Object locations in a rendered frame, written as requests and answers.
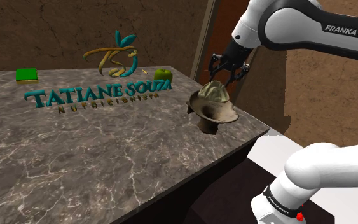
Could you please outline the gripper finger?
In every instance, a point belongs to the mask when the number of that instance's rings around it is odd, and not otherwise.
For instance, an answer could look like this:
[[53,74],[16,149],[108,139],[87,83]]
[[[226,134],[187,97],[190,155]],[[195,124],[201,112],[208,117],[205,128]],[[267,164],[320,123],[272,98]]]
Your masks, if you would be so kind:
[[230,77],[226,81],[224,85],[225,87],[227,87],[230,83],[233,83],[234,81],[241,80],[245,75],[247,75],[250,70],[250,65],[244,62],[240,67],[240,72],[238,74],[235,73],[237,69],[238,68],[236,67],[236,65],[232,65],[231,69],[229,69]]
[[218,55],[213,53],[209,63],[210,78],[214,78],[215,75],[226,67],[227,61],[225,55]]

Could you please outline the brown door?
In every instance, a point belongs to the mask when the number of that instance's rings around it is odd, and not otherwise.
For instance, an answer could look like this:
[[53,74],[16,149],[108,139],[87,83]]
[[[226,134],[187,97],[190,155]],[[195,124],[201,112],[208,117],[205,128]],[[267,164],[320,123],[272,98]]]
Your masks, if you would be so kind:
[[209,62],[213,53],[222,54],[231,33],[245,12],[249,0],[208,0],[190,78],[204,85],[209,81]]

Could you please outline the brown footed bowl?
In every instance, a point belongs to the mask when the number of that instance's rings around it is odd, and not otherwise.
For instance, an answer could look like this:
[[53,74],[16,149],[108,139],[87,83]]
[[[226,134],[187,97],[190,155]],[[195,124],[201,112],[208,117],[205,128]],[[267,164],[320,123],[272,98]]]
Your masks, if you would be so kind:
[[230,101],[216,102],[198,95],[199,91],[193,92],[186,102],[187,114],[195,113],[200,117],[198,128],[206,134],[216,135],[219,124],[232,123],[238,120],[239,115],[233,109]]

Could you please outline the green apple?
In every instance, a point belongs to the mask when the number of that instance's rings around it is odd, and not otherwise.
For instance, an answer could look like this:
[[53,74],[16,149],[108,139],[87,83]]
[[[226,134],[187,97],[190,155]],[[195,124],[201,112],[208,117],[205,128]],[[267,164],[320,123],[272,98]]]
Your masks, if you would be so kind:
[[172,83],[173,74],[168,69],[159,68],[154,72],[153,83],[158,84],[165,84],[166,81]]

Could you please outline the teal and gold letter sign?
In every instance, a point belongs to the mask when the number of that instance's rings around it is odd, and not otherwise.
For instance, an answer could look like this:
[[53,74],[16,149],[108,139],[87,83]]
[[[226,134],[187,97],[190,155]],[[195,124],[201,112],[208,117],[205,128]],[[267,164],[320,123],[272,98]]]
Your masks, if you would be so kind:
[[[86,60],[93,54],[103,52],[104,57],[97,66],[99,74],[103,74],[105,63],[110,62],[115,67],[108,72],[108,76],[112,78],[129,77],[134,74],[138,66],[138,50],[132,45],[136,38],[135,34],[122,37],[120,31],[115,31],[116,46],[90,50],[83,54],[83,59]],[[58,112],[64,113],[66,104],[70,105],[71,111],[75,112],[78,110],[77,103],[80,103],[84,109],[88,105],[91,105],[92,108],[105,104],[112,106],[120,102],[152,99],[159,96],[159,91],[171,88],[172,83],[169,81],[157,85],[153,83],[152,79],[151,81],[128,82],[124,85],[121,83],[107,84],[103,87],[98,85],[95,90],[92,87],[67,87],[57,91],[51,90],[49,93],[45,90],[34,90],[26,92],[24,99],[32,97],[37,108],[49,107],[55,103],[58,105]]]

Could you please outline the green and yellow sponge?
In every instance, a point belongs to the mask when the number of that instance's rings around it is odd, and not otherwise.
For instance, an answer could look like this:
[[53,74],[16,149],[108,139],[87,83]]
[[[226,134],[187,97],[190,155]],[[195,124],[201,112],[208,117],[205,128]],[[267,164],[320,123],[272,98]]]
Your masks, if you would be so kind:
[[19,68],[16,70],[17,84],[38,83],[38,72],[36,68]]

